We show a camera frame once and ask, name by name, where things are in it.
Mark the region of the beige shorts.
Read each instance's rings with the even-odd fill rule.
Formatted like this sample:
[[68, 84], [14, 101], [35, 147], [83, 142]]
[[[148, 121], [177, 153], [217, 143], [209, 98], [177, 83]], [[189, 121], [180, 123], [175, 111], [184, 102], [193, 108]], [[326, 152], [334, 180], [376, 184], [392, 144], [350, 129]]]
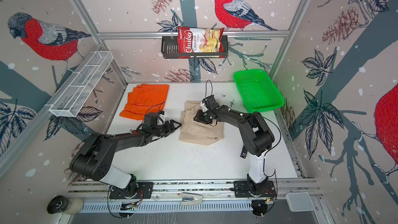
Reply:
[[223, 123], [203, 124], [194, 121], [199, 110], [202, 110], [200, 101], [186, 101], [181, 113], [181, 133], [179, 140], [185, 143], [209, 146], [224, 138]]

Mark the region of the orange shorts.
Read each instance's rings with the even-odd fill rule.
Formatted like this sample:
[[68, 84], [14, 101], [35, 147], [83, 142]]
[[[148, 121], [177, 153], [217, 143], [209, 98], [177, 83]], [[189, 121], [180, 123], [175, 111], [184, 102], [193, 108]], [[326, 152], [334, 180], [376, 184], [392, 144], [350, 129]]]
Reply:
[[132, 120], [144, 120], [148, 113], [157, 113], [165, 107], [169, 85], [148, 85], [136, 86], [127, 95], [127, 103], [120, 117]]

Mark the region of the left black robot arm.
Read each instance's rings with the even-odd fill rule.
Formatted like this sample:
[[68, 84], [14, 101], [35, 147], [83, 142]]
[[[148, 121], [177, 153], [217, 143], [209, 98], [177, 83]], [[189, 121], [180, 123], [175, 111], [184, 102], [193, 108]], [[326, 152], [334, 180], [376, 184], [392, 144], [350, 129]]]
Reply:
[[175, 120], [163, 120], [162, 115], [163, 111], [146, 114], [143, 122], [127, 133], [90, 135], [74, 155], [69, 169], [84, 178], [135, 194], [136, 177], [113, 165], [115, 153], [129, 148], [144, 147], [168, 137], [182, 126]]

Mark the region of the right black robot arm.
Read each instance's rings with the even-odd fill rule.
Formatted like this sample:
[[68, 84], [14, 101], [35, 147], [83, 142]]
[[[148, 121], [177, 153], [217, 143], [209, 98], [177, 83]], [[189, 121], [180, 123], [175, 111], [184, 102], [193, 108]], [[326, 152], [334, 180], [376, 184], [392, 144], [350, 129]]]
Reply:
[[266, 188], [266, 153], [272, 148], [275, 137], [263, 116], [258, 113], [242, 113], [226, 105], [197, 111], [194, 121], [211, 125], [228, 123], [239, 129], [243, 141], [243, 153], [250, 155], [247, 187], [252, 195], [259, 195]]

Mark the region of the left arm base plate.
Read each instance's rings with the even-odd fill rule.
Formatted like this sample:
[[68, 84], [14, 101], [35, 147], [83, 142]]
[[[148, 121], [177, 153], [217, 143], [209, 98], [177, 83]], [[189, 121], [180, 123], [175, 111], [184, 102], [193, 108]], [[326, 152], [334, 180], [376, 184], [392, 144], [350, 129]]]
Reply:
[[110, 200], [150, 199], [153, 191], [153, 182], [136, 182], [125, 189], [111, 186], [109, 190]]

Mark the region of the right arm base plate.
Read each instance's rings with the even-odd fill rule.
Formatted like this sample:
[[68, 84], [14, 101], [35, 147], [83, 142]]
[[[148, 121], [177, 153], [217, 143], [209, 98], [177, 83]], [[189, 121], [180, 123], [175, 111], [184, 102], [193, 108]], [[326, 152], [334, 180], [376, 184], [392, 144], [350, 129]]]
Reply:
[[255, 184], [252, 181], [238, 180], [233, 182], [230, 189], [234, 192], [236, 198], [274, 198], [276, 197], [276, 188], [270, 180], [265, 180]]

